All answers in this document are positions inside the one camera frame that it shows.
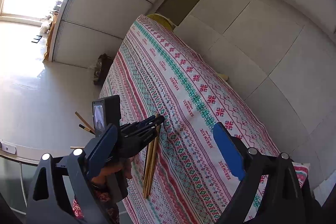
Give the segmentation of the floral sleeve forearm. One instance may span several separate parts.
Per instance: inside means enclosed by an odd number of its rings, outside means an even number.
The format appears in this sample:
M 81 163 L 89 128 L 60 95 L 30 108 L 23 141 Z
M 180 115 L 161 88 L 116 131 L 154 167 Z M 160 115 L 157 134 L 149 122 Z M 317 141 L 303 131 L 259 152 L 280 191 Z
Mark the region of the floral sleeve forearm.
M 91 188 L 93 189 L 94 195 L 98 199 L 99 204 L 108 214 L 110 221 L 112 223 L 120 223 L 118 205 L 116 203 L 113 203 L 107 184 L 105 183 L 104 185 L 98 185 L 91 182 Z M 72 210 L 76 219 L 79 219 L 81 221 L 85 220 L 84 214 L 76 197 L 74 198 L 72 203 Z

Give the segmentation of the person right hand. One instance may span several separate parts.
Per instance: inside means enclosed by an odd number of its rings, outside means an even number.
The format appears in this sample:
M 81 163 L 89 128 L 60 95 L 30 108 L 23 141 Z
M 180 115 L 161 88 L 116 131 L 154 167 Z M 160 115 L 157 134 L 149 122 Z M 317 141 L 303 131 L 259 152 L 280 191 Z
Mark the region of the person right hand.
M 116 173 L 120 170 L 123 171 L 124 176 L 127 179 L 132 179 L 131 175 L 131 162 L 133 161 L 134 157 L 131 157 L 129 159 L 126 159 L 124 161 L 120 162 L 113 162 L 111 164 L 108 164 L 104 166 L 101 170 L 98 176 L 92 178 L 91 183 L 95 185 L 105 185 L 108 176 L 110 176 L 113 173 Z

